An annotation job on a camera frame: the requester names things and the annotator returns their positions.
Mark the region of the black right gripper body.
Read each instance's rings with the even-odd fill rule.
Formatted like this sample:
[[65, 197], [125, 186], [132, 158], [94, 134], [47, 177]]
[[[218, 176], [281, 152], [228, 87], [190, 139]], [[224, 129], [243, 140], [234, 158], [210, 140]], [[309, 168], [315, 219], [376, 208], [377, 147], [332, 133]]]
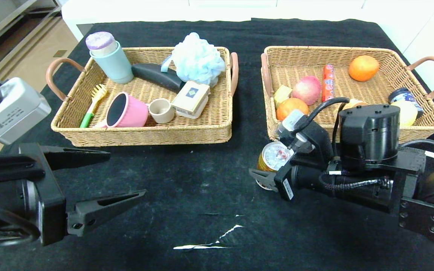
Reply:
[[319, 176], [325, 166], [317, 161], [290, 159], [274, 176], [274, 183], [280, 196], [286, 201], [292, 201], [299, 189], [317, 189]]

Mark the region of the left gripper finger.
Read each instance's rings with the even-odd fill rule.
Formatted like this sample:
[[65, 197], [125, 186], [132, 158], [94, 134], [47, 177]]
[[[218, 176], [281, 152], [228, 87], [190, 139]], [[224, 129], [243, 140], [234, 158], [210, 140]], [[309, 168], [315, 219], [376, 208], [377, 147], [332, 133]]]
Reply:
[[67, 212], [67, 235], [82, 237], [135, 207], [146, 193], [146, 189], [141, 189], [77, 202], [74, 209]]
[[51, 170], [80, 168], [108, 161], [111, 153], [91, 149], [60, 146], [42, 146], [43, 154]]

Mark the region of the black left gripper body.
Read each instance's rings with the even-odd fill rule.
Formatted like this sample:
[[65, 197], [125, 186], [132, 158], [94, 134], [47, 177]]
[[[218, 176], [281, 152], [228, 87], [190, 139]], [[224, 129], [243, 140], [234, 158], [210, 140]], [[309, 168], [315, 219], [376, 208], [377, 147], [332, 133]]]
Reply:
[[0, 155], [0, 247], [40, 241], [50, 245], [67, 231], [66, 198], [36, 143]]

